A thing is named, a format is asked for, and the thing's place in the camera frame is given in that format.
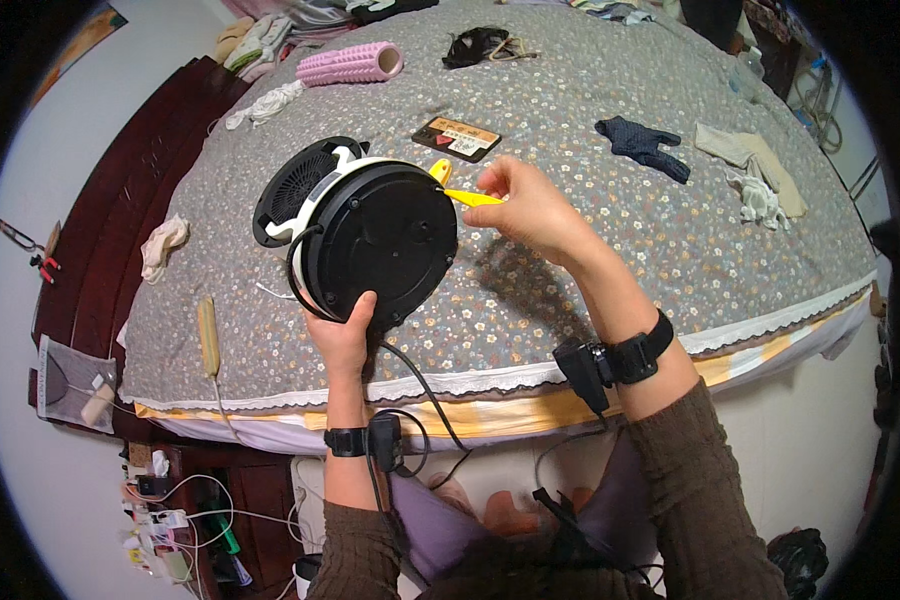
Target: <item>black circular base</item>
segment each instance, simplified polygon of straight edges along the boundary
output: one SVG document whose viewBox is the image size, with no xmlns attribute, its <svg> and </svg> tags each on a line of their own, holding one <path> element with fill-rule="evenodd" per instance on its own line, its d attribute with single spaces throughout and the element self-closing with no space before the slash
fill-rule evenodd
<svg viewBox="0 0 900 600">
<path fill-rule="evenodd" d="M 457 253 L 457 212 L 438 189 L 425 171 L 398 161 L 367 165 L 336 183 L 310 220 L 323 234 L 301 246 L 313 301 L 345 321 L 360 294 L 373 290 L 372 328 L 403 323 Z"/>
<path fill-rule="evenodd" d="M 267 235 L 269 223 L 285 223 L 297 216 L 303 201 L 323 178 L 337 167 L 333 151 L 346 146 L 355 157 L 362 154 L 356 140 L 338 135 L 314 142 L 293 155 L 264 188 L 253 210 L 253 238 L 265 248 L 280 248 L 290 240 L 276 240 Z"/>
</svg>

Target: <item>dark red wooden headboard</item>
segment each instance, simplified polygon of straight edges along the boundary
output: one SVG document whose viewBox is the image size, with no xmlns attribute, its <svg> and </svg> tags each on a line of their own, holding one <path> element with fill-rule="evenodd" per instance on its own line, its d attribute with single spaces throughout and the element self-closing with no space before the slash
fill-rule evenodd
<svg viewBox="0 0 900 600">
<path fill-rule="evenodd" d="M 60 231 L 53 257 L 63 270 L 40 290 L 36 344 L 47 334 L 82 353 L 114 357 L 118 373 L 123 371 L 124 349 L 115 339 L 143 282 L 140 247 L 165 220 L 174 190 L 204 149 L 214 121 L 249 87 L 204 56 L 177 69 L 127 121 Z M 121 412 L 114 413 L 113 426 L 118 437 L 138 441 L 153 439 L 152 430 L 159 429 Z"/>
</svg>

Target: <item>black wrist strap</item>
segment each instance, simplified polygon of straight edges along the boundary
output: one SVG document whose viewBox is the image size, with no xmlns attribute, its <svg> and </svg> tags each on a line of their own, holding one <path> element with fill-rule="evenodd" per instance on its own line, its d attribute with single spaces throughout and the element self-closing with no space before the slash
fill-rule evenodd
<svg viewBox="0 0 900 600">
<path fill-rule="evenodd" d="M 657 359 L 674 340 L 674 326 L 660 308 L 656 312 L 659 317 L 649 333 L 638 333 L 624 342 L 605 345 L 602 354 L 609 369 L 605 374 L 607 380 L 631 384 L 657 372 Z"/>
<path fill-rule="evenodd" d="M 323 432 L 323 442 L 334 456 L 353 458 L 367 454 L 364 435 L 367 427 L 350 429 L 327 429 Z"/>
</svg>

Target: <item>purple pants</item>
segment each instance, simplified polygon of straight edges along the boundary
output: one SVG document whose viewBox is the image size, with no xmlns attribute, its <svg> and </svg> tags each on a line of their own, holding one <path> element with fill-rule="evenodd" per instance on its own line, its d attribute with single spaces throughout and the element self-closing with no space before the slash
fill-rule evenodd
<svg viewBox="0 0 900 600">
<path fill-rule="evenodd" d="M 467 547 L 493 534 L 438 498 L 416 477 L 390 477 L 393 508 L 403 522 L 409 559 L 435 581 L 464 558 Z M 647 513 L 648 489 L 640 457 L 626 429 L 617 438 L 600 485 L 576 516 L 588 536 L 614 549 L 625 564 L 648 564 L 657 553 L 657 529 Z"/>
</svg>

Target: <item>floral pattern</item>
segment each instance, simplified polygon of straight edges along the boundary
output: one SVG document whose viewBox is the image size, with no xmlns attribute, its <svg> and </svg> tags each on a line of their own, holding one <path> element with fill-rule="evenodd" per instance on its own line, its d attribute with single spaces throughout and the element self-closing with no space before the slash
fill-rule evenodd
<svg viewBox="0 0 900 600">
<path fill-rule="evenodd" d="M 444 70 L 443 33 L 488 23 L 522 36 L 540 56 Z M 850 198 L 786 106 L 768 89 L 759 103 L 741 101 L 727 84 L 733 57 L 666 15 L 624 27 L 570 7 L 458 0 L 351 31 L 324 49 L 383 40 L 406 58 L 391 81 L 307 89 L 263 126 L 214 129 L 168 211 L 190 220 L 190 239 L 170 256 L 165 278 L 135 298 L 123 393 L 168 406 L 210 394 L 196 316 L 207 294 L 216 303 L 224 399 L 326 387 L 302 308 L 255 286 L 290 294 L 284 262 L 253 240 L 253 208 L 284 162 L 329 136 L 368 140 L 372 155 L 429 168 L 446 154 L 410 137 L 436 115 L 501 134 L 490 160 L 511 154 L 543 169 L 678 333 L 766 315 L 874 269 Z M 295 64 L 314 52 L 298 48 L 235 109 L 292 81 Z M 617 114 L 683 137 L 668 151 L 691 167 L 686 185 L 611 153 L 593 125 Z M 808 214 L 793 219 L 789 232 L 741 223 L 740 195 L 725 181 L 728 165 L 692 145 L 697 121 L 761 134 Z M 473 189 L 487 161 L 452 162 L 451 185 Z M 436 292 L 387 334 L 425 373 L 540 363 L 567 336 L 593 335 L 563 269 L 462 221 L 458 240 L 456 262 Z M 378 380 L 410 375 L 388 352 L 376 365 Z"/>
</svg>

